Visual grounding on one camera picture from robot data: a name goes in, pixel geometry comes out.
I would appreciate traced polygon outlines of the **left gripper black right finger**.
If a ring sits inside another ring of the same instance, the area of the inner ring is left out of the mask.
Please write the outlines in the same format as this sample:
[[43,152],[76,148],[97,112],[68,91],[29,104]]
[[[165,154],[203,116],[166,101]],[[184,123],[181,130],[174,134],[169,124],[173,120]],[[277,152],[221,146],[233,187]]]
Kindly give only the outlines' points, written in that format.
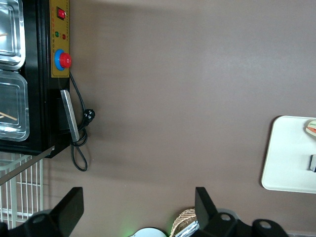
[[218,213],[205,187],[195,189],[195,213],[200,230],[205,229],[209,221]]

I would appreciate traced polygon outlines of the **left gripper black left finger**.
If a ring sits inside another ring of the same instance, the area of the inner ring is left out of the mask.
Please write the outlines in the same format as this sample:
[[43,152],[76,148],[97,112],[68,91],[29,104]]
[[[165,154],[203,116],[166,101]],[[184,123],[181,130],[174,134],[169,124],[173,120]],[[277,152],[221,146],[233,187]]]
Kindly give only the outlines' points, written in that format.
[[74,187],[51,210],[50,216],[61,235],[70,235],[83,213],[83,188]]

